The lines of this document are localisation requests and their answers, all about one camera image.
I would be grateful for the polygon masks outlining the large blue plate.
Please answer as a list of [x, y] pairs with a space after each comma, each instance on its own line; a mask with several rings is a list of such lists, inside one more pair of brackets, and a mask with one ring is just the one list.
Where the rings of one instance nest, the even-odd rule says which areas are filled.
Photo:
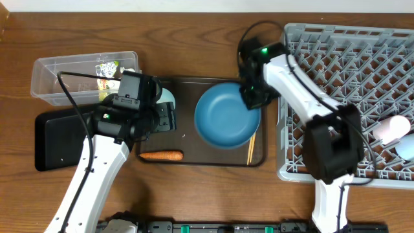
[[250, 140], [260, 126], [261, 110], [247, 108], [240, 87], [235, 82], [214, 85], [197, 102], [195, 129], [203, 141], [215, 148], [239, 148]]

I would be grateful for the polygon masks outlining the white napkin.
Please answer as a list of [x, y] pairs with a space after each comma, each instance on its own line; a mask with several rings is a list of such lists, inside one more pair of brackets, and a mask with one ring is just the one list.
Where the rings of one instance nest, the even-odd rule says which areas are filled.
[[125, 67], [121, 67], [121, 68], [120, 68], [120, 72], [121, 72], [121, 73], [123, 73], [124, 71], [136, 72], [133, 68], [128, 68], [128, 69], [126, 69]]

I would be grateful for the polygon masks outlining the yellow green snack wrapper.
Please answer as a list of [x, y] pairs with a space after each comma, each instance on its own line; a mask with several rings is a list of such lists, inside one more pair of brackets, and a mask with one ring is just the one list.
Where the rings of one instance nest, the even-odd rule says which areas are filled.
[[104, 77], [104, 79], [98, 79], [98, 99], [102, 102], [108, 95], [115, 92], [119, 86], [120, 82], [116, 81], [116, 72], [120, 71], [118, 61], [109, 61], [101, 63], [95, 66], [96, 75]]

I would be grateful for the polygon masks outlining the pink plastic cup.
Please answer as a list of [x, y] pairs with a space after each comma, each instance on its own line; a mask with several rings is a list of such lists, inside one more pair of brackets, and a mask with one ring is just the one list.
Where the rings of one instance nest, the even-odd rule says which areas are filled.
[[411, 124], [406, 117], [395, 115], [379, 122], [373, 130], [373, 136], [376, 140], [381, 140], [382, 144], [387, 145], [402, 138], [410, 129]]

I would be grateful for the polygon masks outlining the small light blue cup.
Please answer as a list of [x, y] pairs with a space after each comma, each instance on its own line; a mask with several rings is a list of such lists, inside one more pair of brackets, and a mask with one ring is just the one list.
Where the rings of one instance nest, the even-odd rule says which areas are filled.
[[406, 161], [412, 161], [414, 158], [414, 134], [405, 135], [395, 146], [396, 153]]

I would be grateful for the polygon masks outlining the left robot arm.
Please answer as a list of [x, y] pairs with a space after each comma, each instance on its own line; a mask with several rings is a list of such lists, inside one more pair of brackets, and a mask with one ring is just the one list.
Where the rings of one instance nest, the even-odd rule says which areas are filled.
[[68, 190], [46, 232], [95, 232], [111, 185], [127, 160], [126, 143], [103, 135], [84, 140], [82, 155]]

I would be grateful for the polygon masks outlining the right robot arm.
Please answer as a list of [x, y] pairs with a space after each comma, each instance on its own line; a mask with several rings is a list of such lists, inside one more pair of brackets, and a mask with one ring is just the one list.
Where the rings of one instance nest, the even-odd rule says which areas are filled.
[[364, 158], [358, 108], [323, 92], [280, 42], [267, 46], [254, 39], [241, 42], [237, 64], [240, 93], [248, 109], [282, 97], [305, 125], [301, 154], [315, 180], [312, 222], [319, 232], [343, 232], [349, 186]]

